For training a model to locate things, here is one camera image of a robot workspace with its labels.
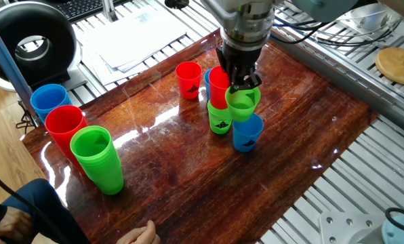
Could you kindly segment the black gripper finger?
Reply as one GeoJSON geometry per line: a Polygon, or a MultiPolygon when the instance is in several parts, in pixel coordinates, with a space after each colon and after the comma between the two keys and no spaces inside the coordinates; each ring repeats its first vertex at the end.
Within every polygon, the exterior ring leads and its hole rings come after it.
{"type": "Polygon", "coordinates": [[[240,86],[243,83],[243,74],[241,68],[233,68],[228,73],[230,80],[230,93],[233,94],[239,91],[240,86]]]}
{"type": "Polygon", "coordinates": [[[243,71],[242,89],[253,89],[262,84],[262,80],[258,73],[254,71],[243,71]]]}

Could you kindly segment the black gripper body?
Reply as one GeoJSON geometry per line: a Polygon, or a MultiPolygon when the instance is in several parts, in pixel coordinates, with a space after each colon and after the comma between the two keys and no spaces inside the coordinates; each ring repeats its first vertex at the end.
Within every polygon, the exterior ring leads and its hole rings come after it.
{"type": "Polygon", "coordinates": [[[236,74],[240,76],[250,75],[256,70],[256,61],[260,57],[261,51],[261,48],[243,51],[229,45],[221,45],[216,48],[222,71],[232,75],[235,70],[236,74]]]}

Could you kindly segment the person's right hand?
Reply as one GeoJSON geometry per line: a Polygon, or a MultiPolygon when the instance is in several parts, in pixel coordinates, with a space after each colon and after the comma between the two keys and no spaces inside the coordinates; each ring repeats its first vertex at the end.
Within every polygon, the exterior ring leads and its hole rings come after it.
{"type": "Polygon", "coordinates": [[[149,220],[146,226],[135,228],[123,235],[117,244],[160,244],[161,238],[156,233],[155,223],[149,220]]]}

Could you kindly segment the person's left hand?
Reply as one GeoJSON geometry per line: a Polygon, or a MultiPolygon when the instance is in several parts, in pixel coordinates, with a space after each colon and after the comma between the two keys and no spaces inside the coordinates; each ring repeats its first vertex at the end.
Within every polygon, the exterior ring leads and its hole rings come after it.
{"type": "Polygon", "coordinates": [[[33,233],[33,219],[31,216],[14,207],[7,207],[7,211],[0,221],[0,244],[3,239],[15,243],[28,243],[33,233]]]}

